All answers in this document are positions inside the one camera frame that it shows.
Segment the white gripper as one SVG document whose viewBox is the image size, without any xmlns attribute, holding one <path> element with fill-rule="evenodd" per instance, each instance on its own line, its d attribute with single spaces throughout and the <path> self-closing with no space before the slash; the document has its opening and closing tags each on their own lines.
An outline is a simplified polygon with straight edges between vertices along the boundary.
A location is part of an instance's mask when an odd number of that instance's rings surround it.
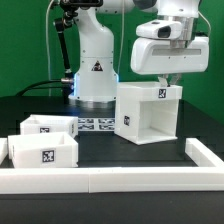
<svg viewBox="0 0 224 224">
<path fill-rule="evenodd" d="M 138 38 L 132 49 L 131 69 L 140 75 L 175 74 L 170 85 L 177 85 L 182 75 L 176 73 L 204 72 L 208 59 L 208 37 L 196 37 L 187 48 L 172 48 L 168 40 Z M 169 86 L 166 75 L 158 80 Z"/>
</svg>

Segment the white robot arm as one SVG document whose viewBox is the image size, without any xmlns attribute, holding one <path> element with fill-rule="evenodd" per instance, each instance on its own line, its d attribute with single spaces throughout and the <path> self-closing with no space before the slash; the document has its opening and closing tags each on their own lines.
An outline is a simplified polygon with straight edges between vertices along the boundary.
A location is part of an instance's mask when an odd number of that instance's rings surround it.
<svg viewBox="0 0 224 224">
<path fill-rule="evenodd" d="M 80 37 L 80 68 L 74 97 L 81 102 L 112 102 L 118 75 L 113 68 L 114 36 L 96 15 L 137 8 L 157 18 L 136 28 L 131 69 L 140 75 L 203 72 L 209 39 L 195 33 L 202 0 L 78 0 L 74 21 Z"/>
</svg>

